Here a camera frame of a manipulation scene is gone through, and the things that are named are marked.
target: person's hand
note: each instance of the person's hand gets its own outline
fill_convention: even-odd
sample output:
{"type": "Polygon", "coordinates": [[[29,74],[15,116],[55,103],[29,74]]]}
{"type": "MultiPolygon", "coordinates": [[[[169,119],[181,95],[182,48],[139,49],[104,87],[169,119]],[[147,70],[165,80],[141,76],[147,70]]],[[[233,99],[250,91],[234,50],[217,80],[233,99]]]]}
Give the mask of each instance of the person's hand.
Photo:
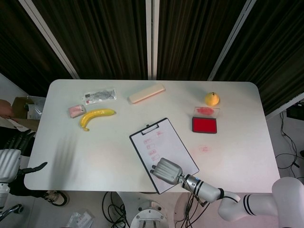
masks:
{"type": "Polygon", "coordinates": [[[10,119],[14,117],[13,108],[10,103],[6,100],[0,99],[0,117],[10,119]]]}

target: robot finger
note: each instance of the robot finger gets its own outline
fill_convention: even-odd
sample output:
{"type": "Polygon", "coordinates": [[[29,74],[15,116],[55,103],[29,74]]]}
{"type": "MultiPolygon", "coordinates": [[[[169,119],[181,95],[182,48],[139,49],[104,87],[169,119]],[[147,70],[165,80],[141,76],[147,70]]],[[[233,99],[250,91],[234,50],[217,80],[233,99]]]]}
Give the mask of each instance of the robot finger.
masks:
{"type": "Polygon", "coordinates": [[[7,149],[12,149],[12,148],[14,147],[16,138],[17,138],[18,136],[19,136],[19,133],[16,134],[16,135],[14,135],[14,136],[12,137],[12,139],[11,139],[10,142],[9,142],[9,145],[8,145],[7,149]]]}
{"type": "Polygon", "coordinates": [[[22,142],[21,142],[20,145],[18,146],[18,150],[21,150],[21,154],[23,154],[24,150],[25,150],[26,147],[28,146],[29,141],[31,140],[31,138],[33,138],[34,135],[35,135],[35,132],[32,132],[32,133],[26,135],[26,136],[22,139],[22,142]]]}
{"type": "Polygon", "coordinates": [[[35,167],[35,168],[25,168],[25,169],[19,169],[17,175],[24,175],[31,172],[37,172],[41,169],[43,169],[47,165],[47,162],[42,163],[41,165],[35,167]]]}
{"type": "Polygon", "coordinates": [[[9,145],[10,145],[10,142],[11,142],[12,138],[10,138],[4,145],[4,149],[8,149],[9,148],[9,145]]]}
{"type": "Polygon", "coordinates": [[[14,144],[14,149],[17,149],[19,147],[19,144],[22,142],[22,139],[28,134],[30,133],[30,129],[24,131],[24,132],[21,132],[19,134],[19,136],[16,138],[16,142],[14,144]]]}

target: banana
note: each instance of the banana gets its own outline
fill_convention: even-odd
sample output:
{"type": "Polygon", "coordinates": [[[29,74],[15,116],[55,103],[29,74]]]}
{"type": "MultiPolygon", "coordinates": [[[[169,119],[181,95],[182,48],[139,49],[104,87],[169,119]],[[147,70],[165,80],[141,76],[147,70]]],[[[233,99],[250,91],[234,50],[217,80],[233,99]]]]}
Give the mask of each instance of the banana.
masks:
{"type": "Polygon", "coordinates": [[[90,112],[87,112],[84,114],[80,119],[80,126],[85,130],[89,131],[90,129],[86,128],[86,125],[88,122],[98,116],[108,116],[108,115],[114,115],[116,112],[109,108],[102,108],[102,109],[94,109],[90,112]]]}

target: small pink box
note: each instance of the small pink box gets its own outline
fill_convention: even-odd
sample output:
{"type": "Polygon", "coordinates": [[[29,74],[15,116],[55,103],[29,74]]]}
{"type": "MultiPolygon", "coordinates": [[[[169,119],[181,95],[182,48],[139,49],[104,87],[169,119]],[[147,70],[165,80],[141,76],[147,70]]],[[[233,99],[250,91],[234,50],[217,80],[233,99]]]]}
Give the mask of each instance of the small pink box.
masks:
{"type": "Polygon", "coordinates": [[[76,106],[70,107],[68,109],[68,113],[70,114],[71,118],[75,118],[77,116],[85,114],[86,113],[86,109],[85,109],[85,107],[82,104],[80,104],[80,105],[76,105],[76,106]]]}

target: plastic package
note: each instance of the plastic package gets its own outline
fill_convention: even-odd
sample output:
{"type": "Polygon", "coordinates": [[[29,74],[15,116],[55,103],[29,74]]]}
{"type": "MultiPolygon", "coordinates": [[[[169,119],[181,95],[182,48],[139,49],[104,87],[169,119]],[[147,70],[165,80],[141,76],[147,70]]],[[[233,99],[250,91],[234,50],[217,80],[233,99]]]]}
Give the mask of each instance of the plastic package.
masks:
{"type": "Polygon", "coordinates": [[[94,216],[88,210],[84,213],[74,212],[68,221],[66,228],[90,228],[93,224],[94,216]]]}
{"type": "Polygon", "coordinates": [[[95,103],[116,100],[116,90],[114,88],[102,89],[99,91],[85,93],[85,104],[91,105],[95,103]]]}
{"type": "Polygon", "coordinates": [[[86,108],[82,104],[75,105],[73,107],[68,108],[68,113],[70,114],[71,118],[75,118],[77,116],[85,114],[86,108]]]}
{"type": "Polygon", "coordinates": [[[31,99],[34,103],[28,104],[28,119],[40,120],[46,98],[40,96],[28,96],[28,99],[31,99]]]}

